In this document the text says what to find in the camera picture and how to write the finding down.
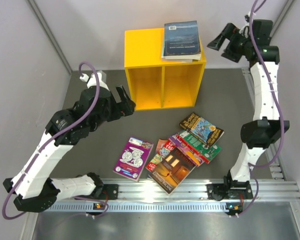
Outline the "purple Roald Dahl book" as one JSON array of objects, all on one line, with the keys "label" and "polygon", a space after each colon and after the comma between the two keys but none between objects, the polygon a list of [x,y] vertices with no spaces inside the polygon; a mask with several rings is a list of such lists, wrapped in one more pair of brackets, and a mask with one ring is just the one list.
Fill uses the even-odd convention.
[{"label": "purple Roald Dahl book", "polygon": [[177,135],[172,135],[168,138],[189,160],[191,160],[197,167],[204,163],[204,160],[200,158],[193,150],[191,150],[186,144],[184,144]]}]

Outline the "black blue treehouse book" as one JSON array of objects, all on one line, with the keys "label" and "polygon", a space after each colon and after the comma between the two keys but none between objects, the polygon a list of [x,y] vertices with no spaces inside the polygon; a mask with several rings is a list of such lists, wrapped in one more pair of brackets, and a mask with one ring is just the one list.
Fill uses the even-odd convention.
[{"label": "black blue treehouse book", "polygon": [[206,147],[212,147],[224,134],[224,130],[210,123],[200,115],[192,112],[179,125]]}]

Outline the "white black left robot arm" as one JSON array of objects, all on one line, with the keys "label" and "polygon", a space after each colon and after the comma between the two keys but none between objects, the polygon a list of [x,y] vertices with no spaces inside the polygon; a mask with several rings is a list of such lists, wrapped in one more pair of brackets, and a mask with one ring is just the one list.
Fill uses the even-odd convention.
[{"label": "white black left robot arm", "polygon": [[16,195],[13,203],[18,211],[40,213],[63,199],[82,196],[98,199],[103,194],[104,184],[94,172],[68,179],[52,179],[50,174],[66,153],[104,122],[134,113],[136,104],[124,87],[118,85],[116,90],[120,102],[106,87],[90,86],[81,92],[73,107],[52,116],[24,168],[3,181],[6,191]]}]

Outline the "dark blue paperback book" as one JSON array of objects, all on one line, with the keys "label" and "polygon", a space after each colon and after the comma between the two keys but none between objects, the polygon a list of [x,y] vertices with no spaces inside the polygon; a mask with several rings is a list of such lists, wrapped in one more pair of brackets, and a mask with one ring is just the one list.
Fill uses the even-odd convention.
[{"label": "dark blue paperback book", "polygon": [[164,25],[161,56],[167,59],[201,60],[201,42],[196,20]]}]

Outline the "teal paperback book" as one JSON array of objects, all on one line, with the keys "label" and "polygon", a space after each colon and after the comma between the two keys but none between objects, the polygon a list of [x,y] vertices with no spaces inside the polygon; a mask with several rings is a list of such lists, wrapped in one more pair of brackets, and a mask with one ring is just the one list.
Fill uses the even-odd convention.
[{"label": "teal paperback book", "polygon": [[161,57],[161,60],[164,62],[180,62],[180,63],[192,63],[192,59],[168,59],[164,56]]}]

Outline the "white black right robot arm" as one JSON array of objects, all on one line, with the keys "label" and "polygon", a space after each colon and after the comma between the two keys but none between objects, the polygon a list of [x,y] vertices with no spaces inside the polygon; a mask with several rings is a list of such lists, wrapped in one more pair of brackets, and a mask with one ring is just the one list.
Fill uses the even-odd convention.
[{"label": "white black right robot arm", "polygon": [[210,200],[252,199],[250,179],[253,169],[259,166],[257,161],[270,145],[283,141],[290,128],[290,122],[283,118],[278,100],[280,50],[271,45],[272,28],[271,20],[253,20],[242,29],[230,22],[207,45],[218,51],[224,41],[229,40],[222,57],[235,63],[245,57],[254,85],[253,120],[241,127],[242,147],[223,183],[207,185]]}]

